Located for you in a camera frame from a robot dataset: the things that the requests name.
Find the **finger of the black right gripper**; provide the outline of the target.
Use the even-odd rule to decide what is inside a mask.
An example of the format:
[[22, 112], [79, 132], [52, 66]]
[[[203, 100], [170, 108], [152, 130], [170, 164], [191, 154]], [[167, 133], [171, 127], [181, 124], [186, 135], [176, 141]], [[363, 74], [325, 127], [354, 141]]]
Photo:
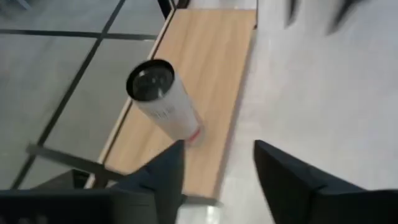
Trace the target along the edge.
[[356, 7], [366, 2], [367, 0], [341, 0], [340, 6], [337, 8], [327, 30], [326, 35], [332, 35], [339, 30], [339, 28], [344, 24], [345, 20], [348, 18], [351, 11]]
[[286, 0], [286, 20], [285, 20], [285, 26], [291, 26], [297, 16], [298, 8], [300, 5], [300, 0]]

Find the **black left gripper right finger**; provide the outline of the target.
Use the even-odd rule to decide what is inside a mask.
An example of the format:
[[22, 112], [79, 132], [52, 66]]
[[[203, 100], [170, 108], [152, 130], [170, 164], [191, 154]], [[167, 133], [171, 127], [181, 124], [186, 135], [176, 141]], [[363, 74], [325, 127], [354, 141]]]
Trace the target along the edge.
[[363, 189], [261, 140], [254, 141], [254, 163], [275, 223], [309, 223], [319, 191]]

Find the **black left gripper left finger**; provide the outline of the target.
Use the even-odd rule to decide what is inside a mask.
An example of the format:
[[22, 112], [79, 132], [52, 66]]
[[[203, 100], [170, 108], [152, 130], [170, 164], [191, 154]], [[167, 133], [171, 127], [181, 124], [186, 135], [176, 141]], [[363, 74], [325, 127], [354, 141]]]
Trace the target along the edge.
[[178, 140], [141, 168], [120, 179], [114, 187], [153, 194], [157, 221], [175, 223], [183, 202], [184, 172], [185, 141]]

